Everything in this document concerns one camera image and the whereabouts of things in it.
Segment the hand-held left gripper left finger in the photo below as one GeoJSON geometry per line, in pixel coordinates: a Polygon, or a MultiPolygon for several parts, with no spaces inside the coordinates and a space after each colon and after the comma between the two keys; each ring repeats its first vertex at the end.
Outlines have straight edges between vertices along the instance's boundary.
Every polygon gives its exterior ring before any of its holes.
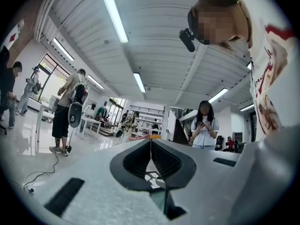
{"type": "Polygon", "coordinates": [[[92,152],[59,169],[37,189],[35,198],[45,205],[70,178],[80,178],[84,184],[62,219],[75,225],[166,225],[168,219],[148,192],[124,188],[110,172],[112,158],[137,144],[92,152]]]}

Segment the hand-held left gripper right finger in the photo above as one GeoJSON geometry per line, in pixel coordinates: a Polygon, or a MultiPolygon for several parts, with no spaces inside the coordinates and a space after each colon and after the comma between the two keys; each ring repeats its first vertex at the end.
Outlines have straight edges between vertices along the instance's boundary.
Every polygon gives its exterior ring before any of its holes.
{"type": "Polygon", "coordinates": [[[151,225],[230,225],[240,154],[153,139],[151,158],[166,188],[165,213],[151,225]]]}

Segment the black hanging tool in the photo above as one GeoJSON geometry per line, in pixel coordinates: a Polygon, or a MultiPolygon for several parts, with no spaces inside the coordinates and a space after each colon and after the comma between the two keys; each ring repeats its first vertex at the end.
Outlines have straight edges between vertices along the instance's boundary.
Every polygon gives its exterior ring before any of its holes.
{"type": "Polygon", "coordinates": [[[70,153],[71,150],[72,150],[71,139],[72,139],[72,135],[73,135],[73,130],[74,130],[74,129],[72,129],[71,135],[70,135],[70,137],[69,137],[68,140],[67,140],[66,150],[67,150],[68,153],[70,153]]]}

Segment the small white table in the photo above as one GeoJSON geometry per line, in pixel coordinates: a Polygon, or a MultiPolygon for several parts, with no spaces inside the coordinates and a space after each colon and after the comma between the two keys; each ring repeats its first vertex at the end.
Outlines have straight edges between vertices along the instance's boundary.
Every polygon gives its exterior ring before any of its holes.
{"type": "Polygon", "coordinates": [[[93,124],[98,124],[97,134],[99,133],[99,130],[100,130],[100,127],[101,127],[101,121],[96,121],[94,119],[89,119],[89,118],[86,118],[86,117],[81,117],[79,128],[81,127],[82,122],[83,122],[83,129],[82,129],[82,133],[81,133],[81,139],[82,140],[83,140],[83,137],[84,137],[84,133],[85,133],[85,129],[86,129],[86,126],[87,126],[87,122],[91,123],[90,130],[92,129],[93,124]]]}

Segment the grey oval device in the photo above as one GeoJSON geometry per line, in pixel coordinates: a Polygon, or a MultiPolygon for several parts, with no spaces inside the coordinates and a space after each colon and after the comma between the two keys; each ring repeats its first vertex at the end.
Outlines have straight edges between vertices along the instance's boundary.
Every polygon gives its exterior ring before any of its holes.
{"type": "Polygon", "coordinates": [[[82,104],[73,102],[68,110],[68,123],[70,127],[76,128],[79,126],[82,116],[82,104]]]}

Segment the white metal-leg desk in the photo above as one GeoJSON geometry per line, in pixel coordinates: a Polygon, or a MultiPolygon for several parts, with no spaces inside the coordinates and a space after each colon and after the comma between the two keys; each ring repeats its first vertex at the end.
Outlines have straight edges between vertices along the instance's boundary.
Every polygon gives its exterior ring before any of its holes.
{"type": "Polygon", "coordinates": [[[37,142],[39,142],[40,139],[40,128],[41,128],[41,121],[42,118],[46,119],[53,119],[54,113],[56,109],[51,107],[48,103],[41,102],[40,109],[37,115],[37,124],[36,124],[36,133],[37,133],[37,142]]]}

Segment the dark-framed window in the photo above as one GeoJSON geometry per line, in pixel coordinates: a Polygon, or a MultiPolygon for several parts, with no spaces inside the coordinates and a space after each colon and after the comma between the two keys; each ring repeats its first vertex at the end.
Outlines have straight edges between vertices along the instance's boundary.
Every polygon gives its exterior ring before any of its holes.
{"type": "Polygon", "coordinates": [[[61,95],[59,96],[57,93],[67,82],[70,72],[55,62],[48,54],[43,57],[38,67],[38,81],[41,89],[37,94],[33,94],[32,98],[37,102],[53,105],[61,99],[61,95]]]}

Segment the person's cream printed shirt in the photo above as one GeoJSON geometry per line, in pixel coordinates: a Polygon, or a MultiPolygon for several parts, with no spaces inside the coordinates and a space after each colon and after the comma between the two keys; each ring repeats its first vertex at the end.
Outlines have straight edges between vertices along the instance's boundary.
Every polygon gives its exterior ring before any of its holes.
{"type": "Polygon", "coordinates": [[[300,124],[300,41],[274,0],[242,0],[252,23],[250,92],[256,140],[300,124]]]}

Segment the white wall shelf unit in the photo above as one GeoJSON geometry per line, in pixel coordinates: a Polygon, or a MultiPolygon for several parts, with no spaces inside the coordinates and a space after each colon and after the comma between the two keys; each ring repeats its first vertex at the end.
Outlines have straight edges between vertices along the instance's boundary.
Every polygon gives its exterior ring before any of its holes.
{"type": "Polygon", "coordinates": [[[133,138],[161,134],[164,110],[131,105],[129,114],[134,112],[139,112],[139,116],[134,121],[135,128],[133,128],[131,135],[133,138]]]}

